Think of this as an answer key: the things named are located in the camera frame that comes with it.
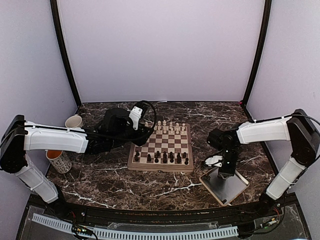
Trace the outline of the dark bishop piece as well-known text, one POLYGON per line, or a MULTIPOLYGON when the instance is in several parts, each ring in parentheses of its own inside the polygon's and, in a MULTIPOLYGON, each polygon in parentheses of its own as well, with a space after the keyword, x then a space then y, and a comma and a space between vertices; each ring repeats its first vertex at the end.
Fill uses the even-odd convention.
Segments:
POLYGON ((147 155, 147 162, 150 163, 152 161, 152 157, 150 154, 147 155))

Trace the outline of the dark queen piece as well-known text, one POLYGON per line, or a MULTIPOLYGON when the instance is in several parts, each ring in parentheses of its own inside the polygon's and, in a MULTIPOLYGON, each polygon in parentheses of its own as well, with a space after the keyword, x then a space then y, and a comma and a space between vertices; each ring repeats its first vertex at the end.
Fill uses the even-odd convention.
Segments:
POLYGON ((174 154, 173 154, 172 151, 169 153, 169 158, 170 158, 170 162, 171 162, 171 163, 174 163, 174 162, 175 162, 175 156, 174 156, 174 154))

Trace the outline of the dark knight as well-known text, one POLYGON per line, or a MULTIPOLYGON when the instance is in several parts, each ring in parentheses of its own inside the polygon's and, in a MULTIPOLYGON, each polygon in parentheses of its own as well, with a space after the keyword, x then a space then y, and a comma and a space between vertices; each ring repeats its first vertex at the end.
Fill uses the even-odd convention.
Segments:
POLYGON ((176 156, 176 163, 177 164, 181 164, 182 163, 181 154, 179 152, 177 153, 177 156, 176 156))

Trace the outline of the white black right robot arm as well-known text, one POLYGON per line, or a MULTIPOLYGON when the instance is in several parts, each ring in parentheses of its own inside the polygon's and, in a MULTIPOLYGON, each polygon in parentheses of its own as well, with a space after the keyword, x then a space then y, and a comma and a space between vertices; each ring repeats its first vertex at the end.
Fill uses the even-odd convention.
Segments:
POLYGON ((285 191, 295 184, 319 158, 320 132, 318 121, 302 109, 294 113, 263 120, 249 120, 235 126, 209 132, 206 142, 218 152, 203 161, 205 168, 217 167, 218 176, 226 180, 236 172, 242 145, 255 142, 289 141, 292 153, 279 173, 259 197, 255 213, 266 217, 275 208, 285 191))

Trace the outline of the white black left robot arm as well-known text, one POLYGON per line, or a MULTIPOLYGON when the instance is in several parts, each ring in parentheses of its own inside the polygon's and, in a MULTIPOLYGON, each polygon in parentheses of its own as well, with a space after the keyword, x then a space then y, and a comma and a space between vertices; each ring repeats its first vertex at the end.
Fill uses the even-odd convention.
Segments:
POLYGON ((94 128, 67 128, 36 124, 17 115, 9 125, 0 144, 0 169, 14 174, 60 218, 67 218, 70 206, 58 187, 49 181, 27 156, 28 151, 52 150, 96 155, 132 142, 144 145, 154 131, 140 123, 145 111, 134 107, 107 110, 104 119, 94 128))

